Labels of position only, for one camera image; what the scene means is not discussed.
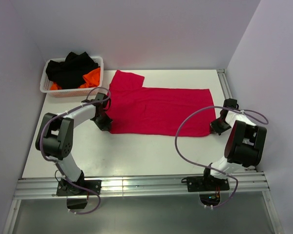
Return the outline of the red t shirt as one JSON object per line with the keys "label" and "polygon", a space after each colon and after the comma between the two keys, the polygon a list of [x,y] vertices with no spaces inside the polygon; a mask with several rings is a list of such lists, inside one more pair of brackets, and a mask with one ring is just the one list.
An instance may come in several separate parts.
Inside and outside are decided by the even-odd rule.
{"label": "red t shirt", "polygon": [[143,87],[144,77],[116,71],[109,90],[112,134],[174,136],[181,123],[195,111],[213,106],[208,89]]}

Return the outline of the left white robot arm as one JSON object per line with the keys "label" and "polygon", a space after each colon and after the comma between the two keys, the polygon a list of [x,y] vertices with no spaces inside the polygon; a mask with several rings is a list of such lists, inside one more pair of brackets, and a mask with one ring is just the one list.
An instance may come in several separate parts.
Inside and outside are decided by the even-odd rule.
{"label": "left white robot arm", "polygon": [[54,162],[68,183],[68,190],[79,195],[85,190],[84,173],[73,156],[74,128],[91,120],[101,131],[110,131],[112,119],[107,115],[108,105],[97,103],[81,105],[62,114],[43,116],[35,147],[46,161]]}

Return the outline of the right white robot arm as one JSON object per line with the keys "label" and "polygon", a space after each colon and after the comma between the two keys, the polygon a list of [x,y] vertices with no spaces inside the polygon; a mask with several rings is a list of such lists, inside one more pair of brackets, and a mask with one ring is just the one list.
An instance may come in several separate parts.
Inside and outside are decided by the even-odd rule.
{"label": "right white robot arm", "polygon": [[221,117],[212,122],[212,129],[221,134],[231,130],[224,155],[204,170],[202,186],[214,189],[233,172],[256,166],[262,158],[267,129],[253,123],[245,114],[223,111]]}

